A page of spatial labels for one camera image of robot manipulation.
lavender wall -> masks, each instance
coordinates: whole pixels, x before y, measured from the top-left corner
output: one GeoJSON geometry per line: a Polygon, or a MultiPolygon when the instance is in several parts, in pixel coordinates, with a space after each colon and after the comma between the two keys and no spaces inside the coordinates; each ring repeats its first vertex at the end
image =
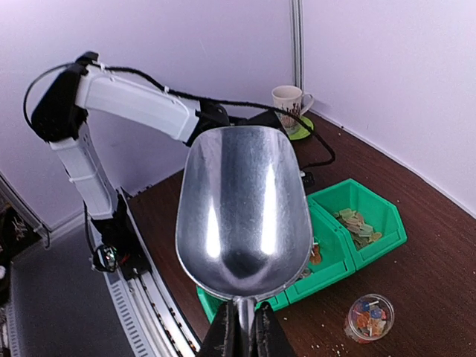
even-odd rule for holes
{"type": "MultiPolygon", "coordinates": [[[[45,69],[93,50],[171,88],[262,103],[292,81],[287,0],[6,0],[0,28],[0,172],[50,226],[79,213],[81,200],[22,119],[26,86],[45,69]]],[[[187,149],[159,132],[96,112],[89,125],[113,184],[128,191],[183,167],[187,149]]]]}
{"type": "Polygon", "coordinates": [[[314,110],[476,216],[476,2],[304,0],[314,110]]]}

aluminum scoop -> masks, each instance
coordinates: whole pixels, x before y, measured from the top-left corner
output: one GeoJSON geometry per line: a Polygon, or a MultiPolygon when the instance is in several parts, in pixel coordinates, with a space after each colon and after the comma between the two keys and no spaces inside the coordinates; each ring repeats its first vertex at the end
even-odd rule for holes
{"type": "Polygon", "coordinates": [[[311,247],[300,171],[283,133],[234,126],[195,140],[178,207],[177,255],[197,285],[234,301],[244,356],[254,342],[256,303],[296,281],[311,247]]]}

green plastic bin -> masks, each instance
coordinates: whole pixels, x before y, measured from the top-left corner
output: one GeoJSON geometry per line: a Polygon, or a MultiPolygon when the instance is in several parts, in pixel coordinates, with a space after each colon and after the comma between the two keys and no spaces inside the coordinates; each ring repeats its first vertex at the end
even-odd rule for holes
{"type": "Polygon", "coordinates": [[[352,179],[309,195],[308,203],[310,207],[321,206],[327,212],[327,219],[338,225],[346,237],[357,270],[407,241],[407,234],[395,205],[352,179]],[[345,208],[360,212],[365,222],[382,233],[382,238],[357,250],[349,231],[332,215],[345,208]]]}
{"type": "Polygon", "coordinates": [[[328,213],[317,205],[310,204],[314,241],[319,243],[321,264],[309,263],[312,273],[289,287],[285,293],[290,303],[302,300],[326,288],[356,271],[344,232],[338,222],[327,218],[328,213]]]}
{"type": "MultiPolygon", "coordinates": [[[[199,296],[200,303],[202,303],[203,310],[207,315],[207,319],[210,321],[210,323],[212,323],[216,313],[218,312],[218,308],[223,303],[223,300],[208,294],[204,289],[198,286],[196,287],[196,291],[199,296]]],[[[266,301],[271,304],[273,311],[280,310],[289,305],[288,299],[283,292],[266,301]]]]}

wooden table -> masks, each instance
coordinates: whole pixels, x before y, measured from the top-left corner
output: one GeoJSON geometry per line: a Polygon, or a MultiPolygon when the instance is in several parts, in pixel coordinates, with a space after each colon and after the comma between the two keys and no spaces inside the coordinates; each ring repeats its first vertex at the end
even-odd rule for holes
{"type": "MultiPolygon", "coordinates": [[[[476,356],[476,220],[396,162],[345,131],[309,116],[337,153],[315,168],[307,193],[348,178],[393,202],[408,242],[325,290],[277,312],[299,356],[476,356]],[[344,318],[355,299],[379,293],[396,321],[382,340],[359,345],[346,337],[344,318]]],[[[314,139],[295,143],[301,165],[326,158],[314,139]]],[[[209,323],[196,288],[182,271],[174,234],[182,174],[131,199],[130,205],[158,270],[189,324],[204,338],[209,323]]]]}

mug handle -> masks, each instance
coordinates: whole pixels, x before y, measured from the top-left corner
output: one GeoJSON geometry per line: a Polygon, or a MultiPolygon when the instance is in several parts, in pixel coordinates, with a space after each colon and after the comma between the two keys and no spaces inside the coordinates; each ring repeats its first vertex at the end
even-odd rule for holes
{"type": "Polygon", "coordinates": [[[315,101],[314,97],[312,96],[312,94],[309,94],[309,93],[305,93],[305,95],[303,95],[303,101],[304,101],[304,97],[307,95],[309,95],[309,97],[311,98],[311,101],[309,101],[309,103],[307,103],[307,105],[305,105],[304,108],[300,110],[300,115],[303,115],[305,112],[310,110],[312,107],[312,104],[314,104],[314,101],[315,101]]]}

